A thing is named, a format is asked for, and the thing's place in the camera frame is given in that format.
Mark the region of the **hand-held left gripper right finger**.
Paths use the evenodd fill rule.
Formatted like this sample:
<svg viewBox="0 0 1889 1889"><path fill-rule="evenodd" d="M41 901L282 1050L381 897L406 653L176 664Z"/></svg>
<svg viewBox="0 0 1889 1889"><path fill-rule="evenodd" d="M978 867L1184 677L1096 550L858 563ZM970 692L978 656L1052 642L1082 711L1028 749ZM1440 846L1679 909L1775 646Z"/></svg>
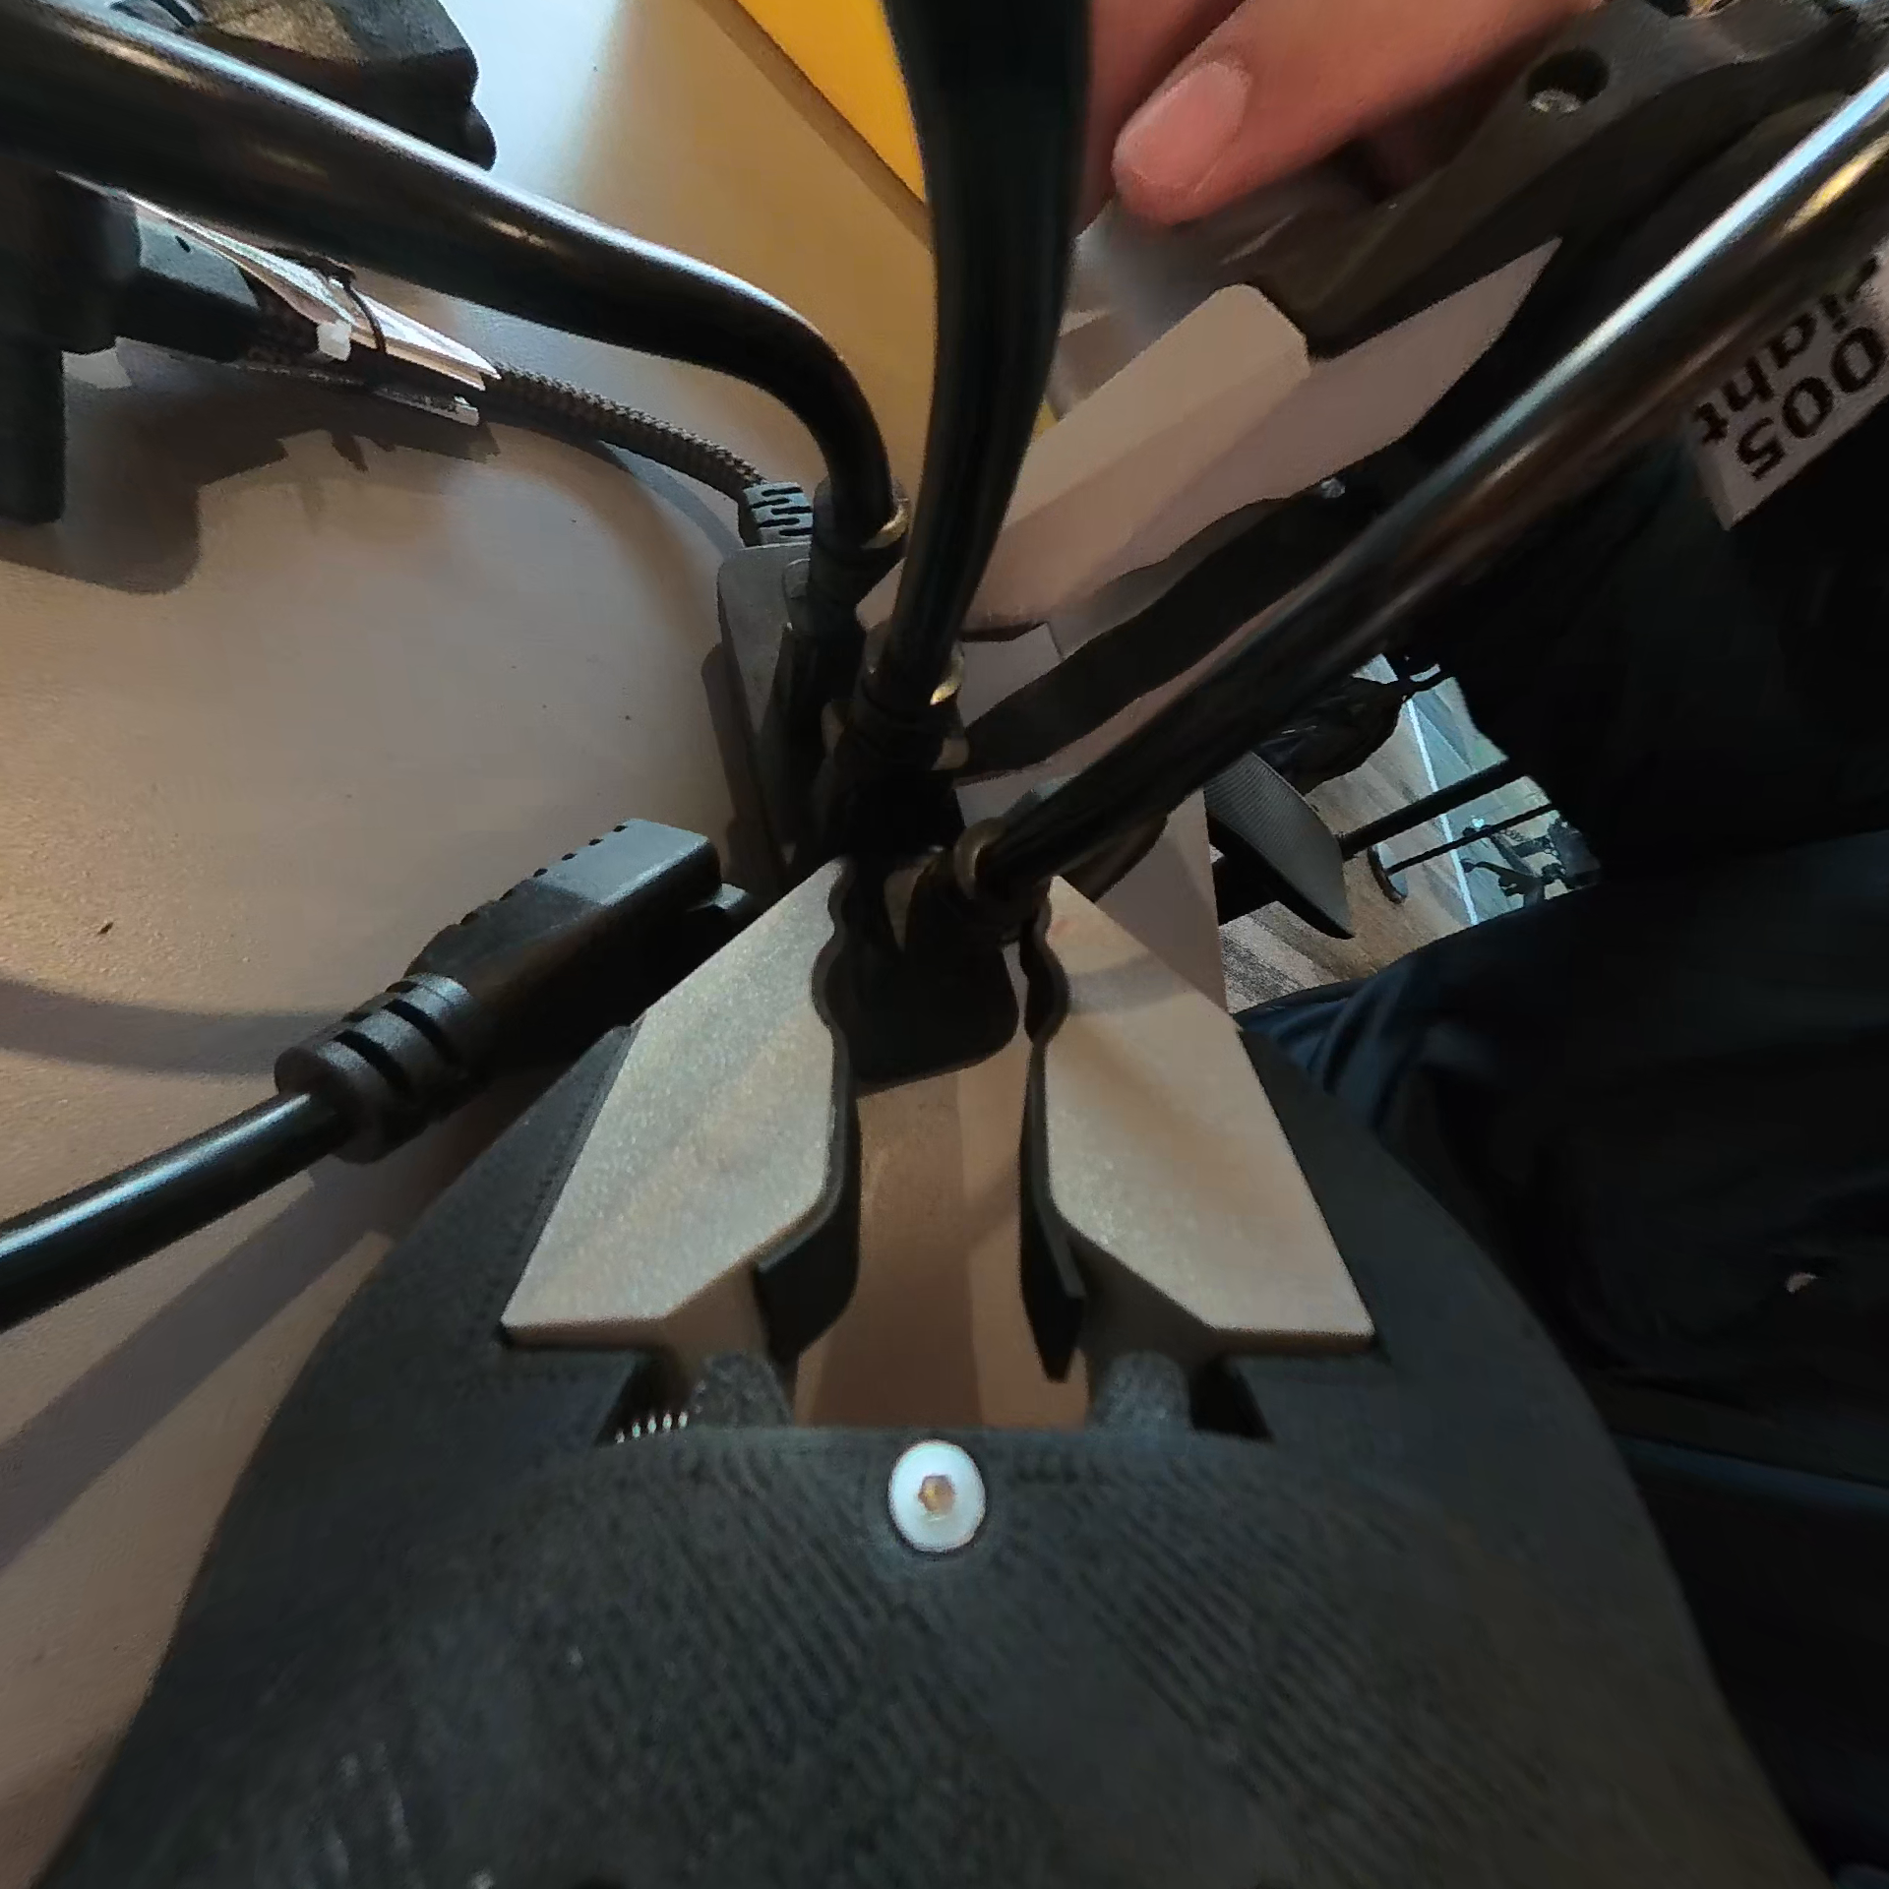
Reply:
<svg viewBox="0 0 1889 1889"><path fill-rule="evenodd" d="M1377 1343L1232 1017L1078 888L1024 937L1022 1269L1046 1375Z"/></svg>

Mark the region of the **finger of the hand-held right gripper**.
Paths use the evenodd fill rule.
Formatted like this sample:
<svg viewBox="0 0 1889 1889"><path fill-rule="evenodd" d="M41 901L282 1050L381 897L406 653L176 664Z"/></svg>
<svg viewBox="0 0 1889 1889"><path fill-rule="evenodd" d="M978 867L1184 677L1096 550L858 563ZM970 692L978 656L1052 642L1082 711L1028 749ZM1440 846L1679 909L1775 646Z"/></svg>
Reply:
<svg viewBox="0 0 1889 1889"><path fill-rule="evenodd" d="M1141 722L1342 539L1280 507L1403 442L1491 351L1548 271L1536 245L1329 361L1252 286L1205 298L1026 458L972 627L1016 655L970 656L982 707L968 772L1026 772L1115 720Z"/></svg>

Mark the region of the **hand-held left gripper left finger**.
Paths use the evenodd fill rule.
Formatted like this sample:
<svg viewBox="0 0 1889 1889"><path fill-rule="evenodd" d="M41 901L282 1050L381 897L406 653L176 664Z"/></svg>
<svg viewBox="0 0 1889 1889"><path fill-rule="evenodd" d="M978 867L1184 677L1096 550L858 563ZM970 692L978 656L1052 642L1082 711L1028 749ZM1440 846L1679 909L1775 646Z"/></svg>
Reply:
<svg viewBox="0 0 1889 1889"><path fill-rule="evenodd" d="M860 1088L822 867L641 1020L504 1309L524 1348L802 1356L860 1280Z"/></svg>

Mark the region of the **person's right hand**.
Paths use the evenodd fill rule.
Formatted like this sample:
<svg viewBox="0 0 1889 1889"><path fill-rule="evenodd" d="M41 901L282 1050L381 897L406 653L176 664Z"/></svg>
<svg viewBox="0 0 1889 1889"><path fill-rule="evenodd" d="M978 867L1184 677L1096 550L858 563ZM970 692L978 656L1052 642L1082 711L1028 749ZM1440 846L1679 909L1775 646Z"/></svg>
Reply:
<svg viewBox="0 0 1889 1889"><path fill-rule="evenodd" d="M1358 146L1429 171L1592 3L1091 3L1082 218L1208 218Z"/></svg>

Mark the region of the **black office chair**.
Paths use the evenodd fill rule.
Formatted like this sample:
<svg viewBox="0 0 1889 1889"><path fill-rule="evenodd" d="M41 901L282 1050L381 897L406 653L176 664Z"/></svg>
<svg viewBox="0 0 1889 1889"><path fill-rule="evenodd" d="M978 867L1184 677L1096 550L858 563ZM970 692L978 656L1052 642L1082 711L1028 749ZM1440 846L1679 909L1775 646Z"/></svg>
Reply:
<svg viewBox="0 0 1889 1889"><path fill-rule="evenodd" d="M1423 789L1334 833L1311 791L1334 787L1403 742ZM1422 870L1451 867L1469 922L1546 904L1600 881L1585 836L1469 717L1437 664L1382 656L1332 683L1258 741L1203 795L1222 925L1283 907L1351 937L1348 868L1401 907Z"/></svg>

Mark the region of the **yellow panel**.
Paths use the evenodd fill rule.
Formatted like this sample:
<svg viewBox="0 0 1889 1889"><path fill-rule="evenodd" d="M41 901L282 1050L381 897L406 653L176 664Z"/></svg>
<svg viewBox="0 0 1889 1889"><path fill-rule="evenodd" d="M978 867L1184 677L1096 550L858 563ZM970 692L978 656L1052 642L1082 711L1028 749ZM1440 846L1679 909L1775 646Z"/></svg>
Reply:
<svg viewBox="0 0 1889 1889"><path fill-rule="evenodd" d="M906 78L885 3L739 3L915 201L926 198Z"/></svg>

